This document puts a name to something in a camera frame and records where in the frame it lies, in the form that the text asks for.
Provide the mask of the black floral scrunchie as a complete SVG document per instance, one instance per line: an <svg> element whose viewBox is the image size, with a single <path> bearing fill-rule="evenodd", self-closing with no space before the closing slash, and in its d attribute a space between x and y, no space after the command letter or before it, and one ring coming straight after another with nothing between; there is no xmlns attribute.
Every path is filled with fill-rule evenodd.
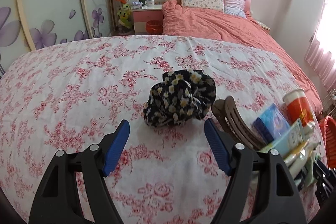
<svg viewBox="0 0 336 224"><path fill-rule="evenodd" d="M202 120L217 96L215 80L202 70L166 72L155 84L143 108L150 127L176 126L189 119Z"/></svg>

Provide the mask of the green cloth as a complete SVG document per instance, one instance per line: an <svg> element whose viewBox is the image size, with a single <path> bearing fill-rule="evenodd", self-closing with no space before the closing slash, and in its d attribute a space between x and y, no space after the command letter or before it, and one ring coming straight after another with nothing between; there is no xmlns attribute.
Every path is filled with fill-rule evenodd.
<svg viewBox="0 0 336 224"><path fill-rule="evenodd" d="M319 159L318 153L315 150L311 151L310 157L302 169L301 182L303 183L303 188L307 188L317 181L313 174L314 163L316 163L317 159Z"/></svg>

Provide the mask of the blue tissue packet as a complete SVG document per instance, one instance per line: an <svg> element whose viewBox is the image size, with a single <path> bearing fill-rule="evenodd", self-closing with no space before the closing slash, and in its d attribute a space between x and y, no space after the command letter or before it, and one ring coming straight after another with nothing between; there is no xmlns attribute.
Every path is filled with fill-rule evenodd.
<svg viewBox="0 0 336 224"><path fill-rule="evenodd" d="M272 143L290 128L289 123L275 104L271 104L256 118L252 126L266 144Z"/></svg>

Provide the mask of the red plastic laundry basket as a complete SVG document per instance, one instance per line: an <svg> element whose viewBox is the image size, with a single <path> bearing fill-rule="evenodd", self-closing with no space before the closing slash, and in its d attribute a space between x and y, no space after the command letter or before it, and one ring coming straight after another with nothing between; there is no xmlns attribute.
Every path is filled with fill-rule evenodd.
<svg viewBox="0 0 336 224"><path fill-rule="evenodd" d="M326 150L328 167L336 167L336 124L331 116L326 116L319 122Z"/></svg>

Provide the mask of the brown hair claw clip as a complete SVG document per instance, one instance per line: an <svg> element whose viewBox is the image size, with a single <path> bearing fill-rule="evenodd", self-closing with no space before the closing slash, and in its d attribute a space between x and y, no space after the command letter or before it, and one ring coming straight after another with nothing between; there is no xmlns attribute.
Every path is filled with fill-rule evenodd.
<svg viewBox="0 0 336 224"><path fill-rule="evenodd" d="M216 100L211 110L224 132L229 133L234 141L243 143L255 151L260 151L265 146L243 121L232 96Z"/></svg>

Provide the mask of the red instant noodle cup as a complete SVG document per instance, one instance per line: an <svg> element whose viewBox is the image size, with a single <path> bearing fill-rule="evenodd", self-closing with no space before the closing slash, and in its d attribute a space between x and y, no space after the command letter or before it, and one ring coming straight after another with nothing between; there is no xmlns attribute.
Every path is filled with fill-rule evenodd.
<svg viewBox="0 0 336 224"><path fill-rule="evenodd" d="M313 113L303 89L295 89L282 98L292 122L300 119L303 128L314 128Z"/></svg>

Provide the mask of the pink floral table cloth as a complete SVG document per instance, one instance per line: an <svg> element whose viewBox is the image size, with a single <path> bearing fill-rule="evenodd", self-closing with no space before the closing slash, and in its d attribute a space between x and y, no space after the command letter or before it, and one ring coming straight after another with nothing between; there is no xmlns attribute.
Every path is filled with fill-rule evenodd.
<svg viewBox="0 0 336 224"><path fill-rule="evenodd" d="M27 221L55 152L83 151L123 120L130 137L106 186L125 223L210 223L228 177L219 169L203 121L148 127L143 106L166 72L202 70L219 99L232 96L247 125L303 88L322 103L293 61L270 42L182 36L127 36L69 42L26 53L1 79L1 188Z"/></svg>

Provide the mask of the pink window curtain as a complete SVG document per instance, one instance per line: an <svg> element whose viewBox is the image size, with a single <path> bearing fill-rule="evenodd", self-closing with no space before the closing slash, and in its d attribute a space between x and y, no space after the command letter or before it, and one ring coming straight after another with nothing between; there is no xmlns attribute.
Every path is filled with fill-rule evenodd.
<svg viewBox="0 0 336 224"><path fill-rule="evenodd" d="M335 0L324 0L305 60L328 91L335 88L335 25Z"/></svg>

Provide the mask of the small red waste bin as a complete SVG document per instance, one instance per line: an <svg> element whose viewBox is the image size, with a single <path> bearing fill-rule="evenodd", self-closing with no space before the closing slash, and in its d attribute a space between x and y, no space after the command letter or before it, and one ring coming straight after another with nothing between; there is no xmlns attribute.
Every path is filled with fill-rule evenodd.
<svg viewBox="0 0 336 224"><path fill-rule="evenodd" d="M161 20L149 20L145 29L149 35L161 35L163 32L163 22Z"/></svg>

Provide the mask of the pink left nightstand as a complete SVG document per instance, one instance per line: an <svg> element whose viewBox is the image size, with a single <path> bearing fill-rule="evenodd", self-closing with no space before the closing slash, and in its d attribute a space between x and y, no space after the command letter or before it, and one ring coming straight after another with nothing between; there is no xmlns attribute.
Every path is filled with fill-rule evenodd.
<svg viewBox="0 0 336 224"><path fill-rule="evenodd" d="M163 21L162 5L145 6L139 9L131 9L134 24L134 34L147 34L146 22L150 20Z"/></svg>

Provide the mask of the pink striped pillow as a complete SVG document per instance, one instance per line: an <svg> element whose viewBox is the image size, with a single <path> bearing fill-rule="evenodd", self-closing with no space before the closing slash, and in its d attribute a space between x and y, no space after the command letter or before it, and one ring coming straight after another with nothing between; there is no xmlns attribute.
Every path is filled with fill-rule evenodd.
<svg viewBox="0 0 336 224"><path fill-rule="evenodd" d="M224 0L224 13L246 19L245 0Z"/></svg>

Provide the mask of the floral glass wardrobe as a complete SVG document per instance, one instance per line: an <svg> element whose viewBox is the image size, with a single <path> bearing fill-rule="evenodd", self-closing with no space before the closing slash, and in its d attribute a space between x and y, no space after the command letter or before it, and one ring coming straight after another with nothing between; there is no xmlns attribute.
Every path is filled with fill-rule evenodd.
<svg viewBox="0 0 336 224"><path fill-rule="evenodd" d="M112 29L110 0L1 0L1 73L29 51Z"/></svg>

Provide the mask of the bed with coral duvet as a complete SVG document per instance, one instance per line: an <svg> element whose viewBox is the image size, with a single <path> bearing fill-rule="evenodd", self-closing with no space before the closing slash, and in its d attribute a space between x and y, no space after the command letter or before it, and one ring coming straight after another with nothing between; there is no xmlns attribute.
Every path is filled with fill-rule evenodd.
<svg viewBox="0 0 336 224"><path fill-rule="evenodd" d="M270 34L251 17L241 18L224 12L184 8L177 0L163 4L163 34L221 40L275 53L288 67L315 113L322 113L322 101L311 79Z"/></svg>

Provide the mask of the white mug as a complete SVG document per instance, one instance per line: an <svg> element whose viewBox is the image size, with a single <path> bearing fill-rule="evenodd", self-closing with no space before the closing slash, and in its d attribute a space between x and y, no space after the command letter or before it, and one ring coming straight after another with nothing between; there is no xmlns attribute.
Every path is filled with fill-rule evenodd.
<svg viewBox="0 0 336 224"><path fill-rule="evenodd" d="M146 5L149 7L153 7L154 6L154 0L147 0Z"/></svg>

